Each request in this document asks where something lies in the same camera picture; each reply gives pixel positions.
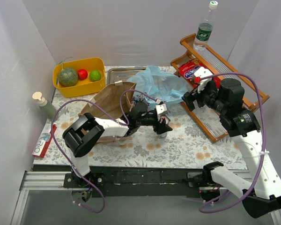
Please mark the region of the blue drink can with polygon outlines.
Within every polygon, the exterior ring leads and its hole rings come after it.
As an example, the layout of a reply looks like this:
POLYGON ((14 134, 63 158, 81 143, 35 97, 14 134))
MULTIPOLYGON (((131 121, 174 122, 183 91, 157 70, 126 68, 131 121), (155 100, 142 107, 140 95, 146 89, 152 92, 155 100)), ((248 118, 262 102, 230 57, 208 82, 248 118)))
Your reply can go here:
MULTIPOLYGON (((166 124, 167 124, 167 119, 165 118, 165 117, 163 117, 162 119, 161 119, 161 123, 162 122, 165 122, 166 124)), ((160 138, 165 138, 166 136, 167 136, 167 133, 165 133, 165 134, 163 134, 163 135, 158 135, 160 138)))

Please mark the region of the light blue plastic bag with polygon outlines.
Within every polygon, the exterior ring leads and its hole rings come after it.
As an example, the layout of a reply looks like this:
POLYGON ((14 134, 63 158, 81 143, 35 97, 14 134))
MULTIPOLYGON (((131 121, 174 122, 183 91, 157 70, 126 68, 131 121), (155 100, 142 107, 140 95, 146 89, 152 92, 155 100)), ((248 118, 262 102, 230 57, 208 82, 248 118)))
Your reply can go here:
POLYGON ((136 90, 160 99, 167 106, 181 103, 182 96, 191 89, 185 79, 169 72, 163 72, 155 66, 147 66, 145 70, 128 78, 128 81, 136 83, 136 90))

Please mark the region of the red snack packet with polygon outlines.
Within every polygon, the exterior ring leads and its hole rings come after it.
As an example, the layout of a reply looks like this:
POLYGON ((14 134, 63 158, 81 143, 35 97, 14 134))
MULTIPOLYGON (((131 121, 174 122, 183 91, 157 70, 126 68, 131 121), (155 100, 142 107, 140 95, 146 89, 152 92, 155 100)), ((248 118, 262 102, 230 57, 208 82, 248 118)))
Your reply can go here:
POLYGON ((179 68, 179 74, 184 77, 190 85, 195 88, 197 85, 193 82, 194 73, 200 68, 204 67, 204 64, 197 58, 188 61, 179 68))

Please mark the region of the brown burlap tote bag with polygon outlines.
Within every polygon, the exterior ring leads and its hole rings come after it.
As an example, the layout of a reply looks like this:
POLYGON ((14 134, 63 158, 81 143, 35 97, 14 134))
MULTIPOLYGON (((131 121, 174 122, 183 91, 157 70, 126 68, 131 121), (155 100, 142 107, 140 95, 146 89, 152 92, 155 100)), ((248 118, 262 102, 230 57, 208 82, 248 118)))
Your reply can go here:
MULTIPOLYGON (((113 118, 118 119, 123 115, 120 105, 122 105, 125 113, 130 112, 134 106, 134 103, 132 103, 134 92, 130 91, 124 94, 121 98, 120 104, 120 97, 122 93, 126 90, 134 90, 135 87, 136 83, 134 82, 115 82, 103 88, 90 101, 101 107, 113 118)), ((84 106, 84 108, 78 113, 78 116, 81 117, 84 113, 91 113, 94 117, 101 119, 110 119, 106 114, 90 103, 87 103, 84 106)), ((129 137, 108 136, 100 137, 97 143, 117 142, 119 145, 125 145, 128 140, 129 137)))

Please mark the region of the green lime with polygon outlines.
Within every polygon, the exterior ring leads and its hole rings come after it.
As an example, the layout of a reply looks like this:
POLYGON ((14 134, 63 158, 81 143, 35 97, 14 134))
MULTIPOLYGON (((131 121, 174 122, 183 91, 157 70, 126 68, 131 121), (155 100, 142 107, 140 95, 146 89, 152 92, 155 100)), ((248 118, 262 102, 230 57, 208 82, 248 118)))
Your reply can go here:
POLYGON ((101 80, 102 75, 101 75, 100 71, 92 70, 89 74, 89 78, 92 82, 97 82, 97 81, 101 80))

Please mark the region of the red apple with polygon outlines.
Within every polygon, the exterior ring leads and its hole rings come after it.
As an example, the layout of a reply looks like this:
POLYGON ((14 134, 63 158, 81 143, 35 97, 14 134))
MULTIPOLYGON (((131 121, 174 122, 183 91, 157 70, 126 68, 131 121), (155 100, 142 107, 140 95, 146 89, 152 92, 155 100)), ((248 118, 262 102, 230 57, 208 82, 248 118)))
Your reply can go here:
POLYGON ((85 80, 88 77, 88 72, 85 69, 79 69, 77 71, 79 80, 85 80))

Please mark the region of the clear plastic water bottle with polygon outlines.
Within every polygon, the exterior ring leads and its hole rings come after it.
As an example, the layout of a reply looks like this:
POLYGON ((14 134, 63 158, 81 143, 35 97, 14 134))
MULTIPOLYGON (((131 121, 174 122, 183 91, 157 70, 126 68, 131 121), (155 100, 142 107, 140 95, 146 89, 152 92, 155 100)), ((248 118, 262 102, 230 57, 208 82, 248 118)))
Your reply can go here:
POLYGON ((210 1, 207 14, 202 18, 194 39, 193 48, 202 51, 206 48, 213 31, 213 12, 217 9, 218 2, 215 0, 210 1))

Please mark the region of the green melon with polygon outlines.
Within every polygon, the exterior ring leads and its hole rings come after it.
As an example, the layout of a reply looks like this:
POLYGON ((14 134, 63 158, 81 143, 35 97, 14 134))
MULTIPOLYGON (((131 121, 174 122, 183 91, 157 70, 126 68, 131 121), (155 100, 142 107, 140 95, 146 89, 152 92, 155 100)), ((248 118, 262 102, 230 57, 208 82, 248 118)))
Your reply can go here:
POLYGON ((78 83, 79 77, 77 71, 72 67, 64 68, 64 62, 72 57, 65 58, 61 62, 61 71, 58 74, 58 82, 64 87, 72 87, 78 83))

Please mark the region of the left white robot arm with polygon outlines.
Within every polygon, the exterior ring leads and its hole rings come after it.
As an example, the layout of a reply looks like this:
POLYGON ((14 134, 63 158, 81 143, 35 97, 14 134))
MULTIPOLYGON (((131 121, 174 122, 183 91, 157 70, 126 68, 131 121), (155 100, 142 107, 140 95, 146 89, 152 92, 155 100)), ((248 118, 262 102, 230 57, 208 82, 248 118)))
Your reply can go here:
POLYGON ((92 181, 87 156, 100 139, 126 138, 141 126, 151 126, 159 137, 166 137, 172 131, 169 122, 167 106, 160 100, 157 100, 155 109, 151 111, 146 103, 138 102, 131 111, 115 121, 100 119, 88 112, 83 114, 62 135, 66 146, 71 150, 72 180, 82 188, 92 181))

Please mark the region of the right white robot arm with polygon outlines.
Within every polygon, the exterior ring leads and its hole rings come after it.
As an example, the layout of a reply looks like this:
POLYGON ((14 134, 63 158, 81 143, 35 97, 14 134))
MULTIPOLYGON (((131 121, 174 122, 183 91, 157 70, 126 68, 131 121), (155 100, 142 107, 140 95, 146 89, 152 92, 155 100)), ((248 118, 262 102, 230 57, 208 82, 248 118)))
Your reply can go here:
POLYGON ((243 106, 243 96, 241 83, 226 78, 219 86, 209 79, 204 85, 186 92, 182 99, 190 111, 194 110, 196 101, 198 107, 207 106, 219 113, 220 123, 240 149, 252 182, 229 171, 218 161, 205 165, 202 173, 190 181, 225 187, 241 200, 251 217, 259 218, 281 209, 281 179, 263 146, 265 138, 254 113, 243 106))

